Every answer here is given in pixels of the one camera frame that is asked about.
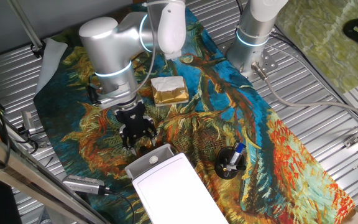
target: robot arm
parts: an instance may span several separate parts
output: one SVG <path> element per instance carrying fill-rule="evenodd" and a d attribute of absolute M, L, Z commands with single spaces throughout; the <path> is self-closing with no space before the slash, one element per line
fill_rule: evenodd
<path fill-rule="evenodd" d="M 262 64 L 265 44 L 277 14 L 288 0 L 249 0 L 241 15 L 236 37 L 226 57 L 243 76 L 253 73 L 251 65 Z"/>
<path fill-rule="evenodd" d="M 137 139 L 147 136 L 154 143 L 157 132 L 152 119 L 144 116 L 145 106 L 136 93 L 138 84 L 131 58 L 155 49 L 167 60 L 175 59 L 181 55 L 186 37 L 184 0 L 150 1 L 147 7 L 151 15 L 132 12 L 120 24 L 113 18 L 101 17 L 80 28 L 81 41 L 103 91 L 96 104 L 103 109 L 112 108 L 117 120 L 124 124 L 120 136 L 124 148 L 132 152 Z"/>

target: gold foil package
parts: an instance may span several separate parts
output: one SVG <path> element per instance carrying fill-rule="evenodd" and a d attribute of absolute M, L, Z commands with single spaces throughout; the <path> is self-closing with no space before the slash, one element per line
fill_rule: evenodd
<path fill-rule="evenodd" d="M 158 77 L 151 79 L 151 82 L 156 106 L 189 102 L 189 92 L 183 77 Z"/>

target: white cable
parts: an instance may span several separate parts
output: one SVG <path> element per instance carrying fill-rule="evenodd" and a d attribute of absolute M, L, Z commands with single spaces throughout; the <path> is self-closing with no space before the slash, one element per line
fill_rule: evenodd
<path fill-rule="evenodd" d="M 288 106 L 294 106 L 294 107 L 307 107 L 307 106 L 321 106 L 321 105 L 330 105 L 330 106 L 340 106 L 342 108 L 354 111 L 355 113 L 358 114 L 358 109 L 346 105 L 344 103 L 338 103 L 338 102 L 314 102 L 314 103 L 291 103 L 288 101 L 285 101 L 283 98 L 281 98 L 276 91 L 273 89 L 272 84 L 270 84 L 269 79 L 265 79 L 265 83 L 267 85 L 267 87 L 270 89 L 270 91 L 273 93 L 273 95 L 283 104 L 288 105 Z"/>
<path fill-rule="evenodd" d="M 301 63 L 309 73 L 311 73 L 313 76 L 314 74 L 309 70 L 309 68 L 298 58 L 294 57 L 292 54 L 284 51 L 283 49 L 280 49 L 276 46 L 273 46 L 273 45 L 270 45 L 270 44 L 266 44 L 268 47 L 272 48 L 272 49 L 275 49 L 275 50 L 278 50 L 282 53 L 285 53 L 287 54 L 288 56 L 291 56 L 292 58 L 294 58 L 295 60 L 297 60 L 299 63 Z M 315 77 L 315 79 L 330 93 L 332 94 L 332 96 L 334 96 L 337 100 L 341 101 L 341 99 L 339 99 L 334 93 L 332 93 L 328 88 L 326 88 L 320 80 L 318 80 L 318 78 Z M 305 107 L 305 105 L 309 105 L 309 106 L 319 106 L 319 105 L 331 105 L 331 106 L 339 106 L 339 107 L 342 107 L 342 108 L 346 108 L 346 109 L 349 109 L 353 112 L 355 112 L 356 114 L 358 114 L 358 109 L 357 108 L 354 108 L 353 106 L 349 106 L 345 103 L 337 103 L 337 102 L 315 102 L 315 103 L 303 103 L 303 104 L 300 104 L 300 103 L 290 103 L 288 101 L 285 101 L 283 98 L 279 97 L 277 95 L 277 93 L 275 92 L 275 90 L 273 89 L 273 87 L 271 86 L 270 82 L 266 79 L 265 80 L 267 86 L 269 87 L 270 91 L 276 96 L 276 98 L 282 102 L 283 104 L 285 105 L 288 105 L 288 106 L 294 106 L 294 107 Z"/>
<path fill-rule="evenodd" d="M 149 7 L 149 4 L 147 5 L 147 14 L 149 15 L 149 18 L 150 18 L 150 28 L 152 30 L 152 37 L 153 37 L 153 51 L 152 51 L 152 61 L 151 61 L 151 64 L 150 64 L 150 68 L 149 68 L 149 72 L 147 73 L 146 77 L 143 79 L 142 83 L 134 90 L 134 91 L 131 91 L 131 92 L 126 92 L 126 93 L 121 93 L 119 95 L 116 95 L 116 96 L 106 96 L 106 95 L 102 95 L 100 94 L 100 96 L 102 97 L 105 97 L 105 98 L 109 98 L 109 99 L 117 99 L 117 98 L 122 98 L 124 96 L 128 96 L 128 95 L 131 95 L 131 94 L 134 94 L 136 92 L 138 92 L 147 82 L 147 80 L 149 79 L 150 77 L 150 74 L 152 73 L 152 69 L 153 69 L 153 65 L 154 65 L 154 60 L 155 60 L 155 46 L 156 46 L 156 43 L 155 43 L 155 34 L 154 34 L 154 28 L 153 28 L 153 20 L 152 20 L 152 15 L 150 13 L 150 7 Z"/>
<path fill-rule="evenodd" d="M 284 51 L 284 49 L 280 49 L 280 48 L 278 48 L 278 47 L 276 47 L 276 46 L 274 46 L 274 45 L 266 44 L 266 46 L 267 46 L 267 47 L 270 47 L 271 49 L 278 50 L 278 51 L 281 52 L 281 53 L 285 53 L 286 55 L 288 55 L 288 56 L 294 58 L 295 60 L 297 60 L 299 63 L 301 63 L 301 64 L 307 69 L 307 71 L 308 71 L 310 74 L 312 74 L 312 76 L 314 76 L 314 78 L 317 80 L 318 83 L 320 83 L 330 94 L 332 94 L 332 96 L 335 97 L 335 99 L 337 99 L 338 101 L 340 101 L 341 103 L 343 103 L 343 101 L 342 101 L 339 97 L 337 97 L 336 94 L 334 94 L 329 88 L 327 88 L 327 87 L 316 77 L 316 75 L 314 75 L 314 73 L 311 72 L 311 70 L 305 65 L 305 63 L 303 63 L 300 59 L 298 59 L 298 58 L 295 57 L 294 55 L 292 55 L 292 54 L 290 54 L 290 53 Z"/>

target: tablecloth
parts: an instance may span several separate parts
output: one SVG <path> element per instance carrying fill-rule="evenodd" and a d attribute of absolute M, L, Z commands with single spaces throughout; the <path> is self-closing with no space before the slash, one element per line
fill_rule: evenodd
<path fill-rule="evenodd" d="M 358 18 L 358 0 L 289 0 L 277 25 L 345 93 L 358 86 L 358 43 L 343 33 Z"/>
<path fill-rule="evenodd" d="M 133 5 L 113 16 L 120 21 L 131 11 L 144 10 Z M 158 128 L 157 143 L 170 143 L 176 153 L 187 155 L 229 223 L 340 223 L 354 207 L 350 196 L 224 58 L 189 10 L 186 24 L 183 55 L 170 61 L 158 54 L 151 77 L 183 76 L 190 102 L 157 108 L 150 82 L 139 91 Z M 86 95 L 93 68 L 78 28 L 54 39 L 68 48 L 34 103 L 57 156 L 67 174 L 103 180 L 132 202 L 137 223 L 150 223 L 124 170 L 139 150 L 135 156 L 122 149 L 121 124 L 110 110 L 92 106 Z M 150 56 L 144 52 L 132 59 L 138 81 L 147 74 Z M 216 155 L 236 140 L 246 145 L 247 169 L 222 180 L 214 171 Z M 147 139 L 137 148 L 143 145 L 152 150 Z M 92 196 L 90 201 L 112 223 L 130 223 L 132 213 L 120 198 Z"/>

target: white cloth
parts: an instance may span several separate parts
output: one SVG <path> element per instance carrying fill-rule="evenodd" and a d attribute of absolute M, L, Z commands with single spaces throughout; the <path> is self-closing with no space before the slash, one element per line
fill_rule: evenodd
<path fill-rule="evenodd" d="M 175 77 L 158 77 L 152 78 L 152 85 L 157 91 L 172 91 L 177 88 L 185 87 L 185 83 L 183 82 L 183 77 L 175 76 Z"/>
<path fill-rule="evenodd" d="M 67 48 L 67 44 L 56 42 L 51 38 L 47 38 L 45 43 L 47 46 L 45 47 L 44 56 L 42 57 L 41 71 L 35 94 L 37 94 L 53 77 L 53 74 L 55 74 L 57 67 L 59 66 L 60 59 Z"/>

